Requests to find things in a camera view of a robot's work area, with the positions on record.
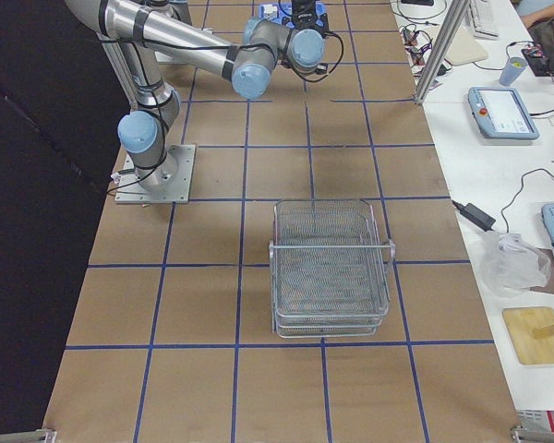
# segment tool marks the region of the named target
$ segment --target stacked wire baskets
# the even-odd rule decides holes
[[[273,330],[282,337],[369,335],[388,312],[394,245],[379,242],[363,200],[280,201],[270,258]]]

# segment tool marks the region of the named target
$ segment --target basket handle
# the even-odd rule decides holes
[[[269,249],[386,249],[390,245],[269,245]]]
[[[386,275],[390,273],[391,267],[396,259],[396,244],[391,238],[388,239],[388,247],[390,248],[390,260],[388,260],[388,265],[386,266]]]

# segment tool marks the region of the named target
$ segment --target black curtain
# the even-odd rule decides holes
[[[0,0],[0,434],[42,426],[128,111],[95,41]]]

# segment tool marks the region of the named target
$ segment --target metal pole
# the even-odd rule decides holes
[[[514,428],[511,431],[513,441],[516,443],[554,443],[554,433],[528,431],[527,429]]]
[[[468,8],[470,0],[453,0],[447,15],[441,24],[440,33],[433,42],[433,50],[427,60],[425,68],[421,72],[421,78],[418,80],[415,92],[415,103],[423,104],[427,97],[428,89],[440,70],[441,63],[445,54],[452,44],[453,36],[460,28],[465,10]]]
[[[97,35],[99,36],[99,40],[111,40],[108,37],[99,34],[98,32]],[[131,77],[131,72],[129,71],[129,67],[127,66],[126,59],[123,56],[121,49],[119,48],[119,44],[104,43],[102,45],[102,48],[104,49],[104,53],[107,54],[107,57],[109,57],[109,62],[111,62],[113,71],[117,74],[117,78],[119,78],[121,88],[123,88],[123,91],[125,92],[126,97],[129,100],[129,106],[132,110],[135,111],[136,109],[138,109],[138,99],[136,99],[136,86]]]
[[[0,443],[55,443],[57,433],[49,429],[0,435]]]

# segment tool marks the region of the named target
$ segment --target touchscreen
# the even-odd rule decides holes
[[[480,96],[488,109],[495,131],[502,133],[532,132],[515,95],[510,90],[481,90]]]

